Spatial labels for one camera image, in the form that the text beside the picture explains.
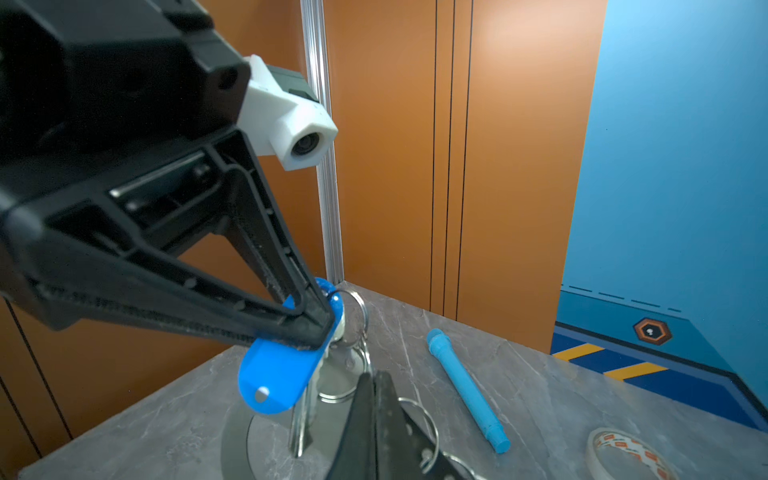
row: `white plastic part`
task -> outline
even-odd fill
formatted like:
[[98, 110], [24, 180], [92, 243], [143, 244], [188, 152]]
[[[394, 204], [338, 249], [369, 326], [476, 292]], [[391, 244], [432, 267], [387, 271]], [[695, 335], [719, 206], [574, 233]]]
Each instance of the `white plastic part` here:
[[[250, 81], [237, 126], [256, 155], [276, 155], [284, 170], [319, 164], [339, 133], [321, 104], [283, 91], [257, 55], [250, 56]], [[293, 146], [309, 134], [319, 136], [317, 146], [307, 154], [294, 154]]]

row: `blue plastic rod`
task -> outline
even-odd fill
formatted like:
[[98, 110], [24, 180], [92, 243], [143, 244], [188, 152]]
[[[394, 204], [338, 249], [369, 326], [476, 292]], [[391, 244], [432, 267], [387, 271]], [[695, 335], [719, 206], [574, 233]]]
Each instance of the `blue plastic rod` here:
[[442, 368], [448, 373], [453, 386], [464, 400], [472, 417], [480, 427], [485, 438], [493, 445], [496, 453], [504, 453], [509, 450], [510, 442], [504, 433], [504, 426], [496, 418], [485, 397], [480, 393], [478, 386], [472, 381], [461, 360], [456, 356], [451, 346], [451, 339], [442, 330], [434, 329], [427, 334], [429, 352], [440, 360]]

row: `metal ring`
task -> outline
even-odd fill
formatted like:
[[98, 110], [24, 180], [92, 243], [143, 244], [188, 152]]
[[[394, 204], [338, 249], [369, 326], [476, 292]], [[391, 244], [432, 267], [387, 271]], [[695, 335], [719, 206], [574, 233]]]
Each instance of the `metal ring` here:
[[469, 476], [472, 477], [472, 480], [485, 480], [485, 477], [478, 475], [478, 473], [475, 472], [475, 470], [473, 470], [472, 467], [467, 465], [467, 462], [465, 462], [464, 460], [461, 460], [456, 455], [453, 455], [452, 453], [448, 453], [445, 450], [443, 450], [442, 456], [446, 457], [448, 460], [452, 460], [458, 463], [459, 465], [461, 465], [462, 468], [464, 468], [464, 470], [466, 470], [467, 473], [469, 473]]
[[[371, 359], [370, 359], [370, 356], [368, 355], [367, 345], [365, 350], [359, 348], [358, 346], [353, 346], [351, 350], [360, 356], [360, 359], [362, 360], [362, 363], [364, 365], [362, 371], [363, 372], [370, 371]], [[318, 392], [317, 396], [320, 397], [320, 401], [323, 403], [342, 403], [351, 399], [355, 395], [356, 390], [357, 390], [357, 385], [353, 386], [351, 389], [347, 390], [346, 392], [340, 393], [338, 395], [328, 395], [327, 393]]]
[[429, 428], [432, 430], [432, 435], [435, 437], [435, 451], [432, 452], [432, 457], [429, 460], [422, 460], [421, 463], [419, 463], [419, 467], [422, 469], [422, 474], [428, 473], [430, 470], [432, 470], [432, 467], [435, 466], [435, 463], [437, 462], [437, 458], [440, 455], [440, 435], [437, 433], [437, 425], [435, 425], [435, 420], [432, 418], [432, 415], [427, 412], [427, 409], [424, 408], [424, 406], [415, 401], [414, 399], [409, 399], [406, 397], [399, 397], [399, 402], [409, 403], [413, 406], [415, 406], [417, 409], [421, 410], [424, 414], [424, 418], [427, 419], [427, 423], [429, 424]]
[[328, 296], [333, 296], [333, 295], [336, 295], [337, 293], [346, 293], [347, 295], [351, 296], [353, 299], [355, 299], [357, 304], [360, 306], [360, 309], [362, 310], [362, 332], [360, 333], [359, 338], [355, 339], [354, 342], [345, 342], [343, 339], [340, 339], [338, 342], [336, 342], [336, 345], [338, 346], [352, 348], [353, 346], [359, 343], [360, 339], [368, 339], [368, 325], [370, 323], [370, 314], [368, 312], [368, 306], [366, 305], [365, 300], [363, 300], [360, 294], [357, 293], [355, 290], [339, 288], [329, 293]]
[[[351, 349], [353, 352], [360, 355], [363, 363], [363, 372], [372, 372], [373, 368], [371, 366], [371, 356], [368, 352], [368, 343], [366, 342], [368, 339], [368, 325], [370, 324], [370, 314], [368, 313], [368, 306], [366, 305], [366, 301], [363, 300], [360, 294], [355, 290], [348, 290], [345, 288], [336, 289], [329, 293], [327, 296], [331, 297], [337, 293], [346, 293], [355, 299], [357, 304], [360, 306], [360, 309], [362, 310], [362, 332], [354, 342], [344, 342], [340, 339], [338, 342], [336, 342], [336, 345]], [[338, 395], [328, 395], [327, 393], [318, 392], [317, 396], [320, 397], [320, 401], [323, 403], [341, 403], [351, 399], [355, 395], [356, 390], [357, 385]]]

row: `round metal base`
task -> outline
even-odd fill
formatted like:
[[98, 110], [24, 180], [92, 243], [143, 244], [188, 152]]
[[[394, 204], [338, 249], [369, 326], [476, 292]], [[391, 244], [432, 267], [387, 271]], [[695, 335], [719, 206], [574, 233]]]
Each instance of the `round metal base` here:
[[[318, 391], [347, 392], [365, 368], [360, 354], [331, 345], [319, 372]], [[351, 400], [317, 402], [309, 427], [311, 443], [300, 458], [288, 448], [291, 411], [261, 415], [245, 402], [232, 407], [221, 439], [223, 480], [322, 480], [336, 455]]]

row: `hexagon sticker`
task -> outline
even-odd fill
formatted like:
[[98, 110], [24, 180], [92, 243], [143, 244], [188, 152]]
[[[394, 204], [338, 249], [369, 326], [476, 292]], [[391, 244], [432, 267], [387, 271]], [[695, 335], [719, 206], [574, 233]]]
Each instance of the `hexagon sticker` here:
[[666, 343], [672, 338], [672, 332], [666, 322], [650, 318], [644, 318], [635, 323], [634, 332], [637, 334], [637, 338], [655, 346]]

